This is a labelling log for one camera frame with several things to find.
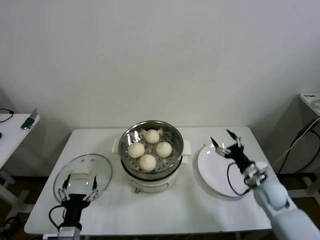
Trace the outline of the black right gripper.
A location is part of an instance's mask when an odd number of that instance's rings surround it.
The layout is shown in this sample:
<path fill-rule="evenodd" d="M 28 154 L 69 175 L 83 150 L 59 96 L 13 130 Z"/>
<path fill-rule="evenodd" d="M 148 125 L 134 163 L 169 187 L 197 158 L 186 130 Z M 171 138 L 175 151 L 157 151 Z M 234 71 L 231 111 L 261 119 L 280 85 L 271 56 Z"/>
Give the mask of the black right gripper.
<path fill-rule="evenodd" d="M 243 173 L 253 162 L 244 154 L 244 146 L 242 144 L 241 137 L 237 136 L 229 129 L 226 129 L 226 131 L 235 143 L 224 148 L 219 146 L 219 144 L 211 137 L 210 139 L 215 148 L 215 152 L 224 158 L 233 159 L 240 172 Z"/>

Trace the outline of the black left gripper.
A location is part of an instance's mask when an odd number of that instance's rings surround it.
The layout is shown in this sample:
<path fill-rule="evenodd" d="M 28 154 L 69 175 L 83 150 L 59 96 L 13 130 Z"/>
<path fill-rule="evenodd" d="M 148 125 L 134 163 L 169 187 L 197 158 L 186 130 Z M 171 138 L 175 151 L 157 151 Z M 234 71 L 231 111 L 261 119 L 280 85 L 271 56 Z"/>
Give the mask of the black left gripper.
<path fill-rule="evenodd" d="M 69 174 L 64 180 L 62 187 L 58 189 L 58 195 L 63 202 L 62 206 L 65 208 L 65 216 L 62 225 L 80 225 L 82 210 L 90 205 L 99 196 L 97 176 L 93 179 L 91 192 L 85 194 L 70 194 L 69 199 L 67 195 L 67 188 L 69 186 L 71 175 Z"/>

